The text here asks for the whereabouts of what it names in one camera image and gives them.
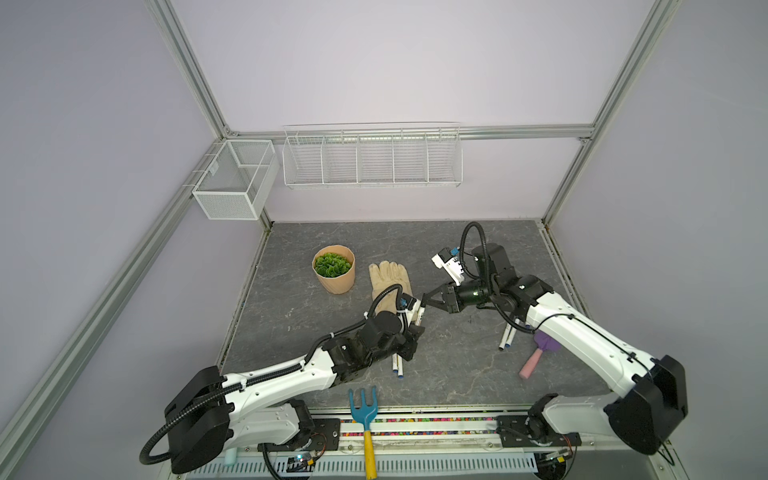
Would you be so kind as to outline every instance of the wire shelf rack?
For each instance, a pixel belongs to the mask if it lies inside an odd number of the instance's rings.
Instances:
[[[280,169],[268,140],[226,140],[192,194],[211,220],[258,220]]]
[[[294,189],[457,186],[462,169],[458,125],[302,133],[286,127],[283,172]]]

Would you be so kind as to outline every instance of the purple trowel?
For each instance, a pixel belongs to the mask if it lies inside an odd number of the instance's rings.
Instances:
[[[544,332],[536,332],[536,334],[533,335],[533,340],[536,342],[536,345],[538,345],[538,348],[535,352],[533,352],[533,355],[531,355],[531,358],[528,359],[525,365],[523,365],[522,370],[520,370],[520,377],[524,379],[527,379],[529,376],[531,376],[533,369],[536,368],[536,364],[541,358],[542,353],[546,352],[547,350],[555,352],[562,346],[560,343],[558,343],[557,340],[553,339]]]

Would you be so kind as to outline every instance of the beige glove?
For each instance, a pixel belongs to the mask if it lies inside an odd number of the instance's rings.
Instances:
[[[371,274],[371,285],[373,286],[373,293],[371,294],[372,299],[375,299],[377,295],[393,283],[399,283],[402,285],[402,291],[404,293],[413,295],[411,291],[411,280],[409,280],[408,272],[403,265],[384,260],[379,265],[376,265],[375,263],[368,265],[368,272]],[[376,307],[376,313],[381,312],[382,310],[396,313],[396,296],[397,290],[385,296]]]

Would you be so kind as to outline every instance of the yellow handle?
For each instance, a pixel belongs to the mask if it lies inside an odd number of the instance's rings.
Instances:
[[[371,431],[366,430],[363,433],[366,438],[366,480],[372,480],[378,478],[376,474],[376,457],[373,455],[373,440],[371,439]]]

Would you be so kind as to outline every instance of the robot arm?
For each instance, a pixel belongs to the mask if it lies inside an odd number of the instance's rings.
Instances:
[[[472,251],[478,265],[476,276],[466,272],[462,261],[463,243],[471,227],[477,227],[482,242]],[[462,244],[451,252],[454,257],[445,258],[446,252],[442,250],[439,266],[453,281],[427,293],[423,304],[449,313],[461,312],[470,305],[494,308],[513,328],[524,333],[539,329],[547,333],[592,368],[611,389],[603,396],[568,398],[549,394],[529,410],[527,431],[521,434],[542,445],[558,434],[612,435],[634,450],[652,455],[685,418],[685,370],[675,359],[655,359],[634,348],[578,312],[541,279],[519,276],[504,248],[486,243],[482,227],[475,222],[465,228]],[[431,298],[438,293],[440,300]],[[515,319],[524,320],[527,326],[518,325]]]
[[[394,290],[405,318],[387,311],[374,315],[378,302]],[[391,286],[374,300],[365,320],[322,337],[306,356],[225,376],[215,366],[202,369],[168,404],[166,425],[141,450],[140,461],[149,465],[170,459],[171,471],[180,474],[240,446],[298,449],[309,441],[314,424],[304,402],[292,398],[355,379],[393,353],[410,360],[424,332],[416,325],[423,311],[400,285]],[[151,455],[165,435],[168,452]]]

